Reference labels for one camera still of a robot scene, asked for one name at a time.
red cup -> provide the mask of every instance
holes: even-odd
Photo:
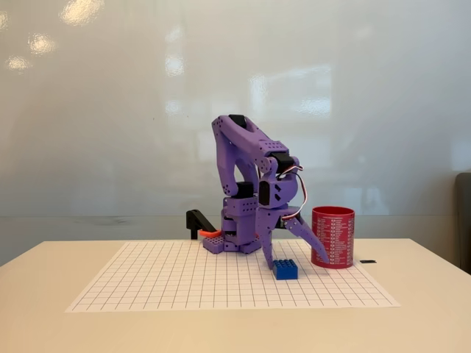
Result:
[[[311,262],[325,268],[348,268],[353,265],[355,211],[346,207],[321,206],[312,209],[312,231],[320,239],[329,257],[322,261],[311,250]]]

whiteboard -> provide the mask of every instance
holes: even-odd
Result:
[[[230,113],[299,157],[306,210],[449,215],[470,5],[2,1],[0,215],[217,215],[210,123]]]

white table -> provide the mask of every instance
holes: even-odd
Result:
[[[123,243],[45,242],[0,267],[0,352],[471,352],[471,276],[406,239],[355,241],[399,308],[64,313]]]

blue lego brick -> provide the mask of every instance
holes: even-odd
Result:
[[[276,279],[297,279],[297,266],[293,260],[273,261],[273,274]]]

white paper sheet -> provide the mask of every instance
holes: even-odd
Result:
[[[303,240],[274,240],[273,249],[294,260],[298,279],[277,281],[261,249],[214,255],[195,240],[130,241],[66,312],[400,306],[358,262],[320,268]]]

